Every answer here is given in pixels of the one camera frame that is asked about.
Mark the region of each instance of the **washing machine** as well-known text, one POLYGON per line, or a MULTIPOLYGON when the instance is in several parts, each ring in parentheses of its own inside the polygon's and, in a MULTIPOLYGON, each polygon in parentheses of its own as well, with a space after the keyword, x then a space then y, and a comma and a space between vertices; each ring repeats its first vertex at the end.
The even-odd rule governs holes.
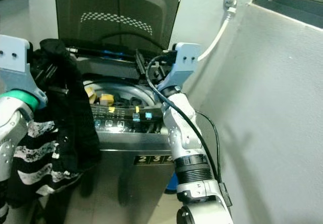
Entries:
MULTIPOLYGON (((63 194, 60 210, 52 210, 63 213, 61 223, 148 223, 174 166, 161 103, 146 85, 144 68, 168 48, 179 2, 56 0, 59 38, 85 88, 114 98, 110 105, 92 102, 102 160, 63 194)), ((157 66, 151 76, 157 82, 167 70, 157 66)))

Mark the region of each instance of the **washing machine drum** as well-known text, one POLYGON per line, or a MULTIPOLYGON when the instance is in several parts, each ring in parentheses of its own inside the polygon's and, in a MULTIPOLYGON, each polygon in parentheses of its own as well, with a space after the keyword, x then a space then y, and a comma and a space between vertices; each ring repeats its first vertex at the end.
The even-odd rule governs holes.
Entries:
POLYGON ((160 104, 147 87, 113 80, 84 81, 85 88, 92 88, 97 97, 114 96, 110 107, 102 106, 97 99, 91 105, 97 131, 122 133, 155 133, 160 129, 163 114, 160 104))

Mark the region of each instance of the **printed number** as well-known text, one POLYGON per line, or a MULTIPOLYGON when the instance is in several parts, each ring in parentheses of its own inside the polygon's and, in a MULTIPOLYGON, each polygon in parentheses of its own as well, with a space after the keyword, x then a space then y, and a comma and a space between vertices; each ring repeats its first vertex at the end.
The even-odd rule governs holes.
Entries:
POLYGON ((153 161, 154 162, 158 162, 158 161, 160 161, 160 158, 161 158, 162 156, 154 156, 153 157, 153 161))
POLYGON ((147 157, 140 156, 139 162, 146 162, 147 157))

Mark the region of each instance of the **stainless steel panel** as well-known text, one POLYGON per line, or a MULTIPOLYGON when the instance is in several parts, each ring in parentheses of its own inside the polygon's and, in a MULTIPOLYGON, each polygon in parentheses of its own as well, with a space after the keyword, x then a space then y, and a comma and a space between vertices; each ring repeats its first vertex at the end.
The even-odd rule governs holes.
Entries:
POLYGON ((134 165, 134 158, 171 155, 167 136, 98 134, 102 161, 74 191, 65 224, 148 223, 174 166, 134 165))

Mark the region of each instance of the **black cable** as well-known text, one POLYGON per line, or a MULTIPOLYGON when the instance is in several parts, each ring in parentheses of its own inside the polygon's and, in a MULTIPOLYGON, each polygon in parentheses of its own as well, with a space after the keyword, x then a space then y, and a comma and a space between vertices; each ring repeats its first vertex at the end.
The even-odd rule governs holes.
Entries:
POLYGON ((205 149, 206 155, 207 155, 207 157, 208 157, 208 159, 210 161, 210 164, 211 164, 211 168, 212 168, 212 172, 213 172, 214 178, 216 180, 219 180, 218 174, 217 174, 217 169, 216 169, 216 166, 214 164, 212 155, 211 155, 211 153, 210 153, 210 151, 209 151, 209 149, 207 147, 207 144, 206 144, 205 140, 203 139, 202 135, 200 134, 199 130, 196 128, 196 126, 192 123, 192 121, 187 117, 187 115, 185 115, 185 113, 181 109, 179 109, 172 101, 170 101, 169 99, 167 99, 165 96, 163 96, 162 93, 160 93, 156 89, 156 87, 154 86, 154 84, 149 79, 149 71, 150 71, 151 66, 155 62, 164 60, 165 58, 166 58, 166 56, 164 56, 164 55, 156 56, 147 65, 147 69, 146 69, 146 80, 148 82, 148 85, 160 97, 160 99, 162 101, 166 102, 170 107, 172 107, 174 110, 176 110, 182 116, 182 118, 188 123, 188 125, 193 129, 193 131, 195 132, 195 134, 197 135, 197 137, 200 139, 200 141, 202 143, 202 146, 205 149))
MULTIPOLYGON (((95 81, 92 81, 91 83, 86 83, 84 84, 84 87, 85 86, 88 86, 88 85, 91 85, 91 84, 97 84, 97 83, 106 83, 108 80, 95 80, 95 81)), ((151 100, 152 102, 156 103, 155 100, 146 92, 144 91, 143 89, 137 87, 136 85, 132 84, 132 83, 129 83, 129 82, 122 82, 123 84, 127 84, 127 85, 130 85, 130 86, 133 86, 134 88, 136 89, 139 89, 141 92, 143 92, 144 94, 146 94, 151 100)))
POLYGON ((210 124, 213 127, 214 133, 216 135, 216 141, 217 141, 217 165, 218 165, 218 177, 219 177, 219 183, 222 183, 222 176, 221 176, 221 155, 220 155, 220 140, 219 140, 219 133, 217 130, 216 125, 214 124, 214 122, 210 119, 210 117, 208 117, 205 113, 195 110, 196 113, 200 114, 201 116, 205 117, 210 124))
POLYGON ((133 35, 133 36, 138 36, 138 37, 141 37, 141 38, 145 39, 146 41, 151 42, 153 45, 155 45, 156 47, 160 48, 161 50, 166 50, 165 47, 163 47, 157 41, 149 38, 148 36, 144 36, 144 35, 141 35, 139 33, 131 32, 131 31, 119 31, 119 32, 115 32, 115 33, 110 33, 110 34, 107 34, 107 35, 104 35, 104 36, 100 37, 99 41, 101 42, 104 39, 107 39, 107 38, 113 37, 113 36, 118 36, 118 35, 133 35))

